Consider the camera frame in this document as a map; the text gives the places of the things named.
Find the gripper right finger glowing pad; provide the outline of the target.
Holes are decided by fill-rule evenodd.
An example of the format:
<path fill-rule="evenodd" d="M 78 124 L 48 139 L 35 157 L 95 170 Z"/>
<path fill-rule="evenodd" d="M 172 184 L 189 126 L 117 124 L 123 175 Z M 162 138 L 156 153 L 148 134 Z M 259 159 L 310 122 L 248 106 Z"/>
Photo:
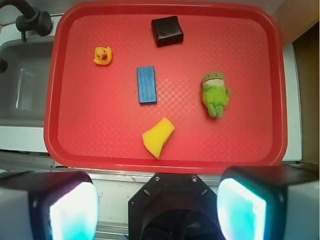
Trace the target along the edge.
<path fill-rule="evenodd" d="M 228 167 L 217 190 L 217 216 L 227 240 L 318 240 L 319 167 Z"/>

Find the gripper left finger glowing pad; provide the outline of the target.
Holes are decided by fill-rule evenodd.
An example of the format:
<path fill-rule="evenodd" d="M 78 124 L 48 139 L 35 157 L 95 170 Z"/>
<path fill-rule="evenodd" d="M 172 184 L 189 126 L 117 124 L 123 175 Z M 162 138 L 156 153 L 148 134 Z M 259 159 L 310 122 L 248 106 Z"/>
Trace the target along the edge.
<path fill-rule="evenodd" d="M 0 173 L 2 240 L 93 240 L 98 219 L 98 190 L 83 171 Z"/>

